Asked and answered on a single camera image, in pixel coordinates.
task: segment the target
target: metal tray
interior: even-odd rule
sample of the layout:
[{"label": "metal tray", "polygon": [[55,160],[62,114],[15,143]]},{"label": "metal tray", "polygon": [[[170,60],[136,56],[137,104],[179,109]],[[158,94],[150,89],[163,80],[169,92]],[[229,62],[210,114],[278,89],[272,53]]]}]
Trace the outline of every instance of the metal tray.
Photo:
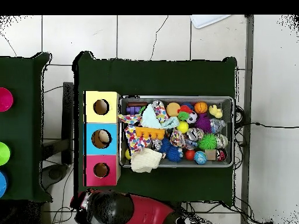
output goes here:
[{"label": "metal tray", "polygon": [[[229,167],[234,162],[234,120],[235,120],[235,102],[229,96],[123,96],[119,101],[119,112],[126,115],[126,105],[128,102],[148,102],[152,103],[154,100],[160,100],[166,107],[170,102],[190,102],[196,103],[199,101],[206,102],[209,105],[216,105],[222,108],[222,120],[226,122],[221,133],[228,138],[228,145],[226,147],[227,158],[223,162],[208,160],[204,165],[198,165],[192,160],[183,158],[181,162],[174,163],[168,159],[161,159],[159,167]],[[124,134],[125,124],[119,121],[119,162],[123,167],[131,167],[130,161],[126,159],[125,152],[127,149],[127,140]]]}]

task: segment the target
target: orange toy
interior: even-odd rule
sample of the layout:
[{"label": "orange toy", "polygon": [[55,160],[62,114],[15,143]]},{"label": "orange toy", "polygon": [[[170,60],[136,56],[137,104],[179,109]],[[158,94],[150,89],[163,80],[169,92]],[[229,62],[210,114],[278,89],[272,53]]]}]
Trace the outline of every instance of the orange toy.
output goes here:
[{"label": "orange toy", "polygon": [[162,140],[164,138],[165,130],[164,129],[153,129],[147,127],[136,127],[136,136],[148,138],[151,135],[152,139]]},{"label": "orange toy", "polygon": [[208,105],[203,101],[197,102],[194,106],[194,110],[199,114],[205,113],[208,110]]}]

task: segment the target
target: yellow duck toy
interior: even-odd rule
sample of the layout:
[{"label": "yellow duck toy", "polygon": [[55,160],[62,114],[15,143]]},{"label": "yellow duck toy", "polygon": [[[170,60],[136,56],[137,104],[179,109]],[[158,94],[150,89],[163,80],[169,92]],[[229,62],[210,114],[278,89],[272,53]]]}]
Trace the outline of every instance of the yellow duck toy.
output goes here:
[{"label": "yellow duck toy", "polygon": [[216,105],[210,106],[208,108],[208,111],[210,112],[210,114],[215,116],[215,118],[221,118],[222,117],[222,110],[220,108],[218,109]]}]

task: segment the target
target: green cloth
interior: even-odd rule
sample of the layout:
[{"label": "green cloth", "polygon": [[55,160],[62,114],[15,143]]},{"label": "green cloth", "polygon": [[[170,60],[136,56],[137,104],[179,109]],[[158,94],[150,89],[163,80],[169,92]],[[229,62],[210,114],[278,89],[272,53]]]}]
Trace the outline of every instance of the green cloth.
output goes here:
[{"label": "green cloth", "polygon": [[50,54],[33,58],[0,57],[0,87],[11,91],[12,107],[0,113],[0,142],[11,149],[11,158],[0,166],[8,177],[2,200],[51,201],[40,185],[41,77]]},{"label": "green cloth", "polygon": [[[218,61],[127,61],[96,60],[80,53],[73,64],[79,105],[86,90],[114,91],[120,95],[181,95],[235,97],[235,58]],[[83,108],[79,108],[79,191],[83,186]],[[228,168],[157,168],[135,173],[121,168],[115,187],[163,201],[222,200],[232,205],[232,166]]]}]

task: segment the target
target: green circle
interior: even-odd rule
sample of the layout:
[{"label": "green circle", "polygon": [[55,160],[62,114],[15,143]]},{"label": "green circle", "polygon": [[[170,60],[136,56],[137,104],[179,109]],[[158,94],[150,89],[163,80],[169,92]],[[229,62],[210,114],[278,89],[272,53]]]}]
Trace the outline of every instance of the green circle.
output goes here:
[{"label": "green circle", "polygon": [[8,162],[10,156],[11,151],[9,150],[9,147],[5,143],[0,142],[0,166]]}]

